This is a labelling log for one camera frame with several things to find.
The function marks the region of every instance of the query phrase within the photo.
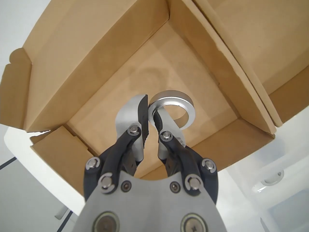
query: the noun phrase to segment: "white surface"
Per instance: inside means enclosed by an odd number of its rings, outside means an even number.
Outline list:
[[[276,139],[226,168],[270,232],[309,231],[309,107],[277,129]],[[283,179],[261,181],[284,170]]]
[[[0,165],[14,157],[4,143],[4,135],[8,127],[0,124]]]
[[[4,142],[20,163],[58,200],[79,215],[84,206],[82,197],[62,177],[50,168],[31,148],[30,137],[39,133],[9,127]]]
[[[56,232],[64,221],[55,218],[63,204],[18,161],[0,171],[0,231]]]

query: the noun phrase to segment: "box wall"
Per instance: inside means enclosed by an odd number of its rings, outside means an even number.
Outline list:
[[[244,70],[245,74],[248,76],[249,80],[251,81],[253,87],[255,88],[257,94],[259,95],[261,101],[265,105],[270,117],[272,118],[276,127],[282,126],[282,121],[271,102],[265,88],[263,87],[262,83],[256,76],[253,68],[249,65],[244,57],[241,55],[240,51],[237,49],[236,45],[233,42],[233,39],[230,37],[228,32],[226,31],[223,23],[219,19],[218,15],[215,13],[211,5],[207,0],[192,0],[199,10],[203,13],[205,18],[210,22],[216,32],[219,34],[223,42],[229,48],[241,68]]]
[[[171,21],[202,57],[242,118],[273,134],[276,129],[243,70],[191,0],[172,0]]]
[[[138,0],[101,38],[26,130],[66,123],[169,18],[165,0]]]

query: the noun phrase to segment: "brown cardboard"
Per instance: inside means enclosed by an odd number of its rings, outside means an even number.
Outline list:
[[[193,150],[204,158],[211,158],[216,163],[218,171],[234,164],[242,158],[266,145],[274,139],[243,119],[237,119],[217,133],[206,138]],[[166,170],[162,165],[143,176],[145,180],[159,180],[166,178]]]
[[[173,3],[173,25],[200,54],[240,116],[265,132],[274,134],[275,126],[252,84],[202,13],[191,0],[173,0]]]
[[[72,136],[65,127],[59,127],[35,143],[32,149],[73,188],[84,194],[84,169],[92,154],[78,137]]]
[[[31,61],[23,48],[10,55],[0,84],[0,123],[23,129],[27,109]]]
[[[309,105],[309,66],[269,95],[283,122]]]
[[[30,83],[25,73],[18,85],[23,93],[29,87],[24,128],[52,130],[34,138],[33,149],[80,193],[87,149],[99,155],[115,143],[115,116],[136,94],[188,94],[197,116],[183,131],[187,145],[220,168],[273,139],[250,81],[190,0],[52,0],[24,49],[33,64]],[[161,165],[157,137],[150,126],[137,177]]]
[[[275,125],[282,125],[286,118],[279,117],[268,95],[309,64],[309,0],[193,1],[243,68]]]
[[[157,9],[161,3],[166,1],[76,0],[32,58],[25,130],[46,130],[68,121],[168,19],[167,10]],[[58,10],[62,7],[48,6],[45,14]],[[32,45],[39,41],[32,40]]]
[[[151,98],[167,89],[183,91],[194,102],[198,116],[194,123],[183,131],[188,146],[195,146],[237,118],[221,93],[222,90],[227,97],[233,98],[239,113],[246,116],[251,123],[271,134],[275,132],[276,129],[251,83],[238,63],[232,60],[229,51],[224,49],[224,44],[217,34],[211,31],[206,19],[200,14],[197,22],[192,21],[197,14],[198,9],[192,2],[171,0],[171,20],[147,40],[70,119],[69,127],[94,152],[100,154],[114,144],[115,127],[105,121],[114,121],[119,109],[132,96],[147,93]],[[193,38],[203,44],[204,49],[198,47],[196,42],[191,43],[198,54],[172,28],[180,26],[177,21],[177,18],[180,19],[179,15],[182,15],[181,22],[185,25],[199,26],[198,29],[192,29],[189,38],[190,41]],[[149,132],[144,161],[138,167],[137,177],[142,177],[161,165],[157,158],[157,131],[150,125]]]

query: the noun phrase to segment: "silver metal ring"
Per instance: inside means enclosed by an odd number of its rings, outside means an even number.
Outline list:
[[[101,163],[101,161],[98,157],[92,157],[92,158],[88,159],[85,168],[86,168],[86,170],[89,170],[91,168],[99,167],[100,163]]]
[[[200,186],[198,187],[198,189],[204,187],[204,183],[203,183],[202,179],[199,176],[197,176],[196,174],[188,174],[186,176],[186,178],[184,179],[184,185],[187,188],[187,190],[191,189],[190,180],[193,179],[193,178],[197,179],[199,181],[199,183],[200,183]]]
[[[104,173],[100,179],[98,180],[98,186],[100,187],[101,189],[101,192],[103,194],[106,194],[106,193],[109,193],[111,192],[114,188],[115,188],[115,184],[113,184],[113,182],[111,181],[111,185],[107,188],[107,189],[104,189],[103,188],[103,185],[102,185],[102,181],[105,177],[108,177],[108,178],[111,178],[112,177],[112,173],[111,172],[108,172],[108,173]]]
[[[152,97],[149,103],[148,120],[154,127],[155,122],[153,120],[153,114],[157,109],[165,105],[180,106],[186,111],[186,113],[182,117],[174,120],[180,130],[184,130],[187,127],[191,126],[195,119],[195,109],[192,99],[181,91],[166,90]]]
[[[207,161],[209,161],[209,162],[213,165],[213,167],[207,167],[207,166],[206,166],[206,162],[207,162]],[[214,173],[214,172],[216,171],[216,169],[217,169],[216,164],[215,164],[211,159],[209,159],[209,158],[204,158],[204,159],[202,160],[202,166],[203,166],[203,167],[206,167],[206,169],[208,169],[211,173]]]

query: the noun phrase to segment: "screw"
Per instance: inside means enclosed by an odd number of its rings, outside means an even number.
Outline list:
[[[207,160],[207,161],[205,162],[205,166],[206,166],[206,168],[207,168],[208,170],[214,168],[213,163],[212,163],[211,161],[209,161],[209,160]]]
[[[97,160],[96,159],[91,159],[88,161],[88,166],[89,168],[94,168],[97,164]]]
[[[132,183],[130,182],[130,181],[124,181],[122,184],[121,184],[121,190],[123,191],[123,192],[128,192],[128,191],[130,191],[130,189],[131,189],[131,187],[132,187]]]
[[[86,170],[99,167],[99,165],[100,165],[100,159],[98,157],[92,157],[86,163]]]
[[[170,184],[170,189],[173,193],[178,193],[180,191],[180,185],[176,181],[172,181]]]
[[[203,224],[196,218],[189,218],[184,225],[185,232],[204,232]]]
[[[130,126],[130,132],[132,133],[132,134],[134,134],[134,133],[136,133],[137,132],[137,130],[138,130],[138,127],[137,127],[137,125],[132,125],[132,126]]]
[[[200,181],[197,178],[191,178],[189,184],[193,190],[198,190],[201,185]]]
[[[211,173],[214,173],[217,169],[215,163],[209,158],[204,158],[202,160],[202,166],[209,170]]]
[[[165,132],[163,133],[163,138],[164,138],[165,140],[168,140],[169,138],[171,138],[171,133],[170,133],[169,131],[165,131]]]
[[[108,189],[112,184],[112,178],[110,177],[103,177],[103,179],[101,180],[101,185],[103,189]]]

